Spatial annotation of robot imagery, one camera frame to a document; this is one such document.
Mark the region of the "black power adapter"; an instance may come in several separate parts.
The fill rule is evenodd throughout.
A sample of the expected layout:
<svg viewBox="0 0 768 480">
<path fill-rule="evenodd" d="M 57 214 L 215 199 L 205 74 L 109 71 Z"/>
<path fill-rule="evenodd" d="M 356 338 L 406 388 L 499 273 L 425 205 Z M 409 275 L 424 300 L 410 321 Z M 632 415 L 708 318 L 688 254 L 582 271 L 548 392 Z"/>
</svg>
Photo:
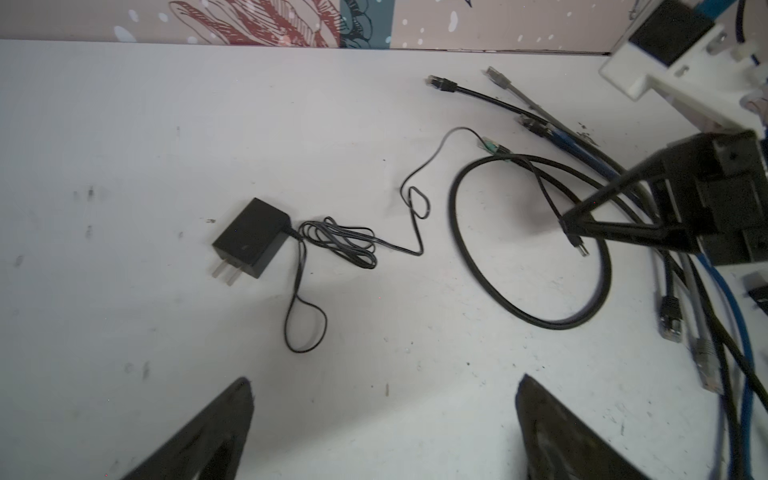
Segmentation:
<svg viewBox="0 0 768 480">
<path fill-rule="evenodd" d="M 217 278 L 227 268 L 235 269 L 227 280 L 233 285 L 242 273 L 255 279 L 282 247 L 291 230 L 290 216 L 258 198 L 253 198 L 213 242 L 222 262 L 213 271 Z"/>
</svg>

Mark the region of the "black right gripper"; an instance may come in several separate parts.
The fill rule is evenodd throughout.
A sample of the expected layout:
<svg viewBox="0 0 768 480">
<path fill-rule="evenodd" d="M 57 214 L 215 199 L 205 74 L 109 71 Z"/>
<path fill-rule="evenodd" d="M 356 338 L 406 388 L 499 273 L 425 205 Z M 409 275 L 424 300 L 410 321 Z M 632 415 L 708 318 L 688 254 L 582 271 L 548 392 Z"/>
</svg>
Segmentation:
<svg viewBox="0 0 768 480">
<path fill-rule="evenodd" d="M 648 218 L 598 221 L 625 195 Z M 560 218 L 569 236 L 687 254 L 715 266 L 767 260 L 767 170 L 756 134 L 699 134 L 657 151 Z"/>
</svg>

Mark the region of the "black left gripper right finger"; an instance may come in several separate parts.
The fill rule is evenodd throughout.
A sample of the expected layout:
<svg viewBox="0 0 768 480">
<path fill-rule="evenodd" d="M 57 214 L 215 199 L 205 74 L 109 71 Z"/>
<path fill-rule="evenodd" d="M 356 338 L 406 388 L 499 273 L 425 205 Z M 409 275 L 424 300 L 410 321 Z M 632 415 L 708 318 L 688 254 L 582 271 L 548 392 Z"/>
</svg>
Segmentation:
<svg viewBox="0 0 768 480">
<path fill-rule="evenodd" d="M 533 377 L 523 376 L 515 406 L 529 479 L 646 477 Z"/>
</svg>

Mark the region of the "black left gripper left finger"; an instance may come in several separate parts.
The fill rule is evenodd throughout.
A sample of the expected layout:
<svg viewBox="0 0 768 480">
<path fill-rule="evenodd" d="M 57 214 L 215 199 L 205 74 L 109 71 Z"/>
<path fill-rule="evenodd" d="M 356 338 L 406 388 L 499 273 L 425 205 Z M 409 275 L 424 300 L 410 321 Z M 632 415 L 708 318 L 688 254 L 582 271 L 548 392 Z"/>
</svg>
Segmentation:
<svg viewBox="0 0 768 480">
<path fill-rule="evenodd" d="M 126 477 L 235 478 L 253 412 L 251 383 L 240 377 Z"/>
</svg>

